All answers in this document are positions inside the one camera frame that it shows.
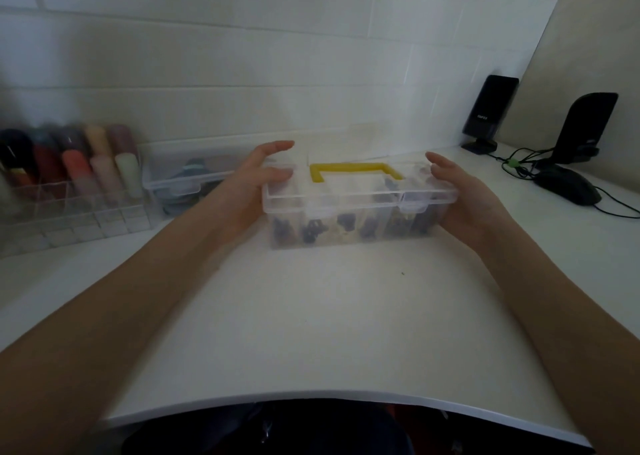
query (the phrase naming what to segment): black computer mouse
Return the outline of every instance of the black computer mouse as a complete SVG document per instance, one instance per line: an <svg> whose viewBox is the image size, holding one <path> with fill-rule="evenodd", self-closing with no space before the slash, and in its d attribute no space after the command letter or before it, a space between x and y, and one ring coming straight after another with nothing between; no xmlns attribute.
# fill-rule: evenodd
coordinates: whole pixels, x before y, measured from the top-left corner
<svg viewBox="0 0 640 455"><path fill-rule="evenodd" d="M533 182L579 206L593 206L602 200L593 184L577 172L564 167L545 168L534 176Z"/></svg>

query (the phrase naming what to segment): person's left hand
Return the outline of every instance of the person's left hand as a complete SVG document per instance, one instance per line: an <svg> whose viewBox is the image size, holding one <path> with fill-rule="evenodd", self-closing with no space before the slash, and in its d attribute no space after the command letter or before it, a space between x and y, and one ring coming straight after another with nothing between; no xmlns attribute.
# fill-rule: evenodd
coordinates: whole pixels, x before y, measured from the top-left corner
<svg viewBox="0 0 640 455"><path fill-rule="evenodd" d="M259 145L231 176L196 206L212 221L220 245L236 239L263 214L264 184L281 183L291 178L292 170L262 167L262 163L276 152L288 151L293 144L292 140L279 140Z"/></svg>

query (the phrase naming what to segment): yellow handle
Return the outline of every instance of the yellow handle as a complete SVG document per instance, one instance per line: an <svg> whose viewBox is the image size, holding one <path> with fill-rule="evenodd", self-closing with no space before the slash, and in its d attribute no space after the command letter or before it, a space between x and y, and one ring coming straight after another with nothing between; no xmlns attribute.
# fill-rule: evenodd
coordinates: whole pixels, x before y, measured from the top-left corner
<svg viewBox="0 0 640 455"><path fill-rule="evenodd" d="M384 172L389 176L396 179L396 181L402 181L404 177L398 173L389 164L384 162L363 162L363 163L339 163L339 164L311 164L309 166L309 172L311 173L311 180L315 183L323 183L324 179L321 172Z"/></svg>

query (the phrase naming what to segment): desk surface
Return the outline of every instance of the desk surface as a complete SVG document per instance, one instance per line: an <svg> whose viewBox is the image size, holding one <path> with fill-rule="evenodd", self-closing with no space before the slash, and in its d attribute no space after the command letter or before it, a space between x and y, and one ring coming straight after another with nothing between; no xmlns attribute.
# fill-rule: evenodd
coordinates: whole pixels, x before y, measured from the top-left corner
<svg viewBox="0 0 640 455"><path fill-rule="evenodd" d="M640 337L640 222L574 206L486 156L441 152L483 179L560 268ZM640 204L640 195L593 181ZM0 349L154 233L0 261ZM439 229L426 239L271 251L263 228L174 315L106 421L343 397L421 404L587 444L498 294L475 255Z"/></svg>

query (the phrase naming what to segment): speaker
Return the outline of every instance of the speaker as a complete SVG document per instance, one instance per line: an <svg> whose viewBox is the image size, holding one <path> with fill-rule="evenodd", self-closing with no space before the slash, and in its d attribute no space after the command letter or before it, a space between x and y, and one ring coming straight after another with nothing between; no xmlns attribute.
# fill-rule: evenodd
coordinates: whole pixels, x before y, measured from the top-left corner
<svg viewBox="0 0 640 455"><path fill-rule="evenodd" d="M462 130L465 135L475 137L476 141L464 144L463 149L482 155L497 148L492 138L498 131L519 82L518 78L496 74L487 77Z"/></svg>
<svg viewBox="0 0 640 455"><path fill-rule="evenodd" d="M617 93L590 93L571 105L549 162L586 162L598 155L598 140L618 101Z"/></svg>

